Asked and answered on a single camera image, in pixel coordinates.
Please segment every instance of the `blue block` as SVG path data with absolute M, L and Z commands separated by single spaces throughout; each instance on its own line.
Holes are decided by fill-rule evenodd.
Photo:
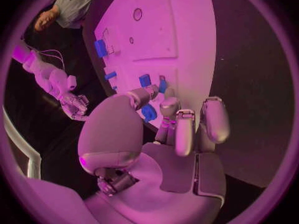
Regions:
M 139 77 L 141 87 L 146 87 L 151 85 L 149 74 L 145 74 Z
M 95 47 L 100 58 L 108 55 L 106 45 L 103 40 L 95 41 Z
M 157 118 L 157 112 L 154 107 L 150 104 L 147 104 L 141 108 L 141 112 L 145 117 L 145 122 L 149 122 Z
M 160 93 L 165 93 L 166 88 L 167 88 L 166 80 L 160 80 L 159 92 Z
M 105 75 L 105 80 L 107 81 L 107 80 L 109 80 L 109 79 L 111 79 L 112 77 L 115 77 L 115 76 L 116 76 L 116 72 L 115 71 L 111 72 L 111 73 Z

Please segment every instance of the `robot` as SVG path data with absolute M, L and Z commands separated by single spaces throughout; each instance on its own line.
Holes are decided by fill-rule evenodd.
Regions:
M 225 201 L 226 180 L 215 145 L 230 134 L 225 105 L 207 98 L 200 111 L 200 140 L 195 112 L 181 109 L 168 87 L 160 103 L 162 123 L 155 140 L 143 144 L 143 121 L 136 112 L 156 98 L 158 87 L 115 94 L 86 116 L 88 100 L 71 91 L 76 79 L 41 60 L 24 41 L 13 58 L 36 82 L 60 101 L 64 112 L 84 121 L 78 142 L 82 168 L 97 176 L 100 199 L 125 223 L 212 223 Z

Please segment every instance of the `curved white surface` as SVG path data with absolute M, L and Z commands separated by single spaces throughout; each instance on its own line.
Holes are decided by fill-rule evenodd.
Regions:
M 136 21 L 134 10 L 142 17 Z M 216 56 L 216 25 L 211 0 L 114 0 L 95 29 L 104 39 L 106 74 L 117 93 L 141 87 L 139 77 L 149 74 L 159 85 L 159 75 L 175 89 L 182 109 L 193 109 L 196 129 L 202 102 L 209 96 Z M 158 117 L 164 94 L 150 104 Z

